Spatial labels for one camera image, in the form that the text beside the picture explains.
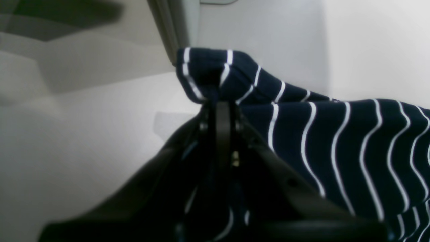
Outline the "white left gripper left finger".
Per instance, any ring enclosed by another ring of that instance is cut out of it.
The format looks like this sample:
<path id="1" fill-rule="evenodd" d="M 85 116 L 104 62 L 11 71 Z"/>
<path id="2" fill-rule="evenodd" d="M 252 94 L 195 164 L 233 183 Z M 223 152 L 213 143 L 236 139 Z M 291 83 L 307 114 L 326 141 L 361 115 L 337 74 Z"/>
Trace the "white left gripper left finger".
<path id="1" fill-rule="evenodd" d="M 206 103 L 118 191 L 40 242 L 224 240 L 224 103 Z"/>

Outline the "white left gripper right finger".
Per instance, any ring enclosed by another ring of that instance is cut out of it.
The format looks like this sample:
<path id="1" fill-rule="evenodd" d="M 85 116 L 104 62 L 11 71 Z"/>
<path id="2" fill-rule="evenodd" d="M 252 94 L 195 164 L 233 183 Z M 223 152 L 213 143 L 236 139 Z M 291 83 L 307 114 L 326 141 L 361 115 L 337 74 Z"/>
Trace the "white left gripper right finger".
<path id="1" fill-rule="evenodd" d="M 322 198 L 224 103 L 224 179 L 241 196 L 232 242 L 387 242 L 387 227 Z"/>

